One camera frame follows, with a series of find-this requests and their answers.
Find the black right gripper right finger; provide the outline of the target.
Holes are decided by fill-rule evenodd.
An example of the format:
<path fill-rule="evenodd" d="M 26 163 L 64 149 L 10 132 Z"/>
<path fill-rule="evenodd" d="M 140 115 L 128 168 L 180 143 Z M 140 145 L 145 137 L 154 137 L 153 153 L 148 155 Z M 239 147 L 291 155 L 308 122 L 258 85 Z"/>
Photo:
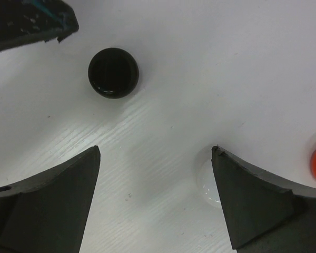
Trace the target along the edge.
<path fill-rule="evenodd" d="M 212 167 L 237 252 L 316 252 L 316 188 L 250 164 L 220 146 Z"/>

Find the white round charging case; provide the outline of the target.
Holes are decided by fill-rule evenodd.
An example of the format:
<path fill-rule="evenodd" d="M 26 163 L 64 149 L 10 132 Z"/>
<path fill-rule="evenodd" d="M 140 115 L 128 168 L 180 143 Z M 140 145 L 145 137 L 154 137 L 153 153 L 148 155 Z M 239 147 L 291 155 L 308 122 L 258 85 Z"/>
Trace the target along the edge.
<path fill-rule="evenodd" d="M 195 157 L 194 174 L 200 196 L 211 206 L 221 209 L 221 201 L 212 167 L 212 145 L 203 148 Z"/>

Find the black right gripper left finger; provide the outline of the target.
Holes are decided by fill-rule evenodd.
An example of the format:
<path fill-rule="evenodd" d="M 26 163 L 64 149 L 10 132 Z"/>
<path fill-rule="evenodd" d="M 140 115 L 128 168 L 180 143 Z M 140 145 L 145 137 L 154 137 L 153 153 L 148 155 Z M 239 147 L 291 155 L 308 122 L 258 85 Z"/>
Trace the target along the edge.
<path fill-rule="evenodd" d="M 100 160 L 93 146 L 0 187 L 0 252 L 79 252 Z"/>

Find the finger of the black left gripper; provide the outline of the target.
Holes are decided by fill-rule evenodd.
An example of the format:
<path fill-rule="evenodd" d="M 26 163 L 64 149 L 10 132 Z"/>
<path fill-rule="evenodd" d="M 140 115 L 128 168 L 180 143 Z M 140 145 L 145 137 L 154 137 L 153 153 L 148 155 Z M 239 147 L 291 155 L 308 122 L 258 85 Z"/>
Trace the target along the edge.
<path fill-rule="evenodd" d="M 75 13 L 64 1 L 0 1 L 0 51 L 40 41 L 61 42 L 78 29 Z"/>

